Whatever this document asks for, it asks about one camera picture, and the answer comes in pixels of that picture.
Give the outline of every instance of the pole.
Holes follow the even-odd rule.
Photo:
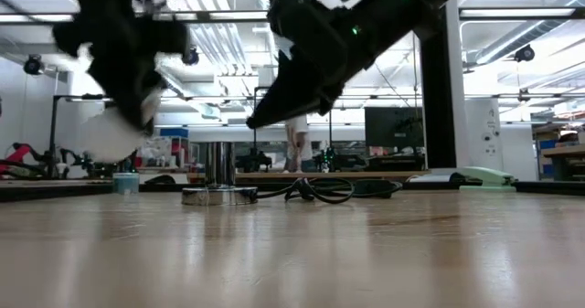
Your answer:
[[[55,168],[55,158],[57,156],[56,147],[55,147],[55,131],[57,130],[57,107],[59,105],[59,100],[61,96],[54,95],[53,96],[53,108],[51,110],[51,130],[50,130],[50,137],[48,139],[48,151],[50,152],[51,158],[48,162],[48,178],[53,179],[53,169]]]
[[[329,146],[333,147],[333,114],[329,111]]]
[[[234,143],[208,143],[205,162],[207,187],[221,188],[236,185],[236,155]]]
[[[254,88],[254,108],[252,109],[253,112],[256,111],[256,95],[257,95],[257,92],[258,92],[258,88]],[[257,145],[258,137],[257,137],[257,135],[258,134],[256,133],[256,128],[254,128],[254,145],[253,145],[254,152],[256,152],[257,151],[257,148],[258,148],[258,145]]]

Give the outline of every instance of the table surface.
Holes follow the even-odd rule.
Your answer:
[[[398,192],[0,205],[1,307],[583,307],[585,200]]]
[[[542,154],[545,157],[562,157],[564,155],[575,155],[585,157],[585,144],[576,144],[571,146],[543,149]]]

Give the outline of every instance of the camera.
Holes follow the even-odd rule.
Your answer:
[[[183,56],[183,63],[188,66],[195,66],[199,63],[199,52],[197,47],[191,47],[189,52]]]
[[[33,76],[42,75],[45,72],[45,64],[43,64],[41,59],[39,55],[29,55],[23,67],[25,73]]]
[[[514,61],[522,62],[522,61],[532,61],[534,59],[535,52],[534,49],[530,47],[528,44],[527,46],[520,48],[514,54]]]

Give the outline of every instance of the fluorescent light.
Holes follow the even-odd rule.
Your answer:
[[[258,21],[266,21],[266,11],[231,11],[231,12],[211,12],[212,19],[257,19]]]
[[[246,101],[248,98],[244,96],[234,97],[189,97],[188,100],[192,102],[203,102],[203,103],[223,103],[225,101]]]
[[[106,101],[112,101],[112,99],[110,99],[110,98],[102,98],[102,99],[73,98],[73,99],[68,99],[68,101],[71,101],[71,102],[106,102]]]
[[[269,27],[254,27],[252,29],[252,33],[254,33],[254,34],[271,33],[271,29]]]
[[[175,128],[181,128],[181,127],[183,127],[183,125],[155,125],[154,127],[156,129],[175,129]]]
[[[192,127],[223,127],[226,126],[226,123],[223,122],[219,122],[219,123],[215,123],[215,124],[189,124],[187,127],[192,128]]]
[[[552,8],[470,8],[462,9],[460,17],[546,17],[546,16],[570,16],[575,8],[552,7]]]
[[[364,122],[332,122],[332,126],[364,126]],[[309,122],[309,126],[329,126],[329,122]]]
[[[55,15],[0,15],[0,23],[33,23],[33,22],[66,22],[71,21],[73,15],[55,14]]]

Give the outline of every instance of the metal base plate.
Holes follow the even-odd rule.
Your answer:
[[[185,188],[181,203],[201,207],[254,204],[257,193],[257,187]]]

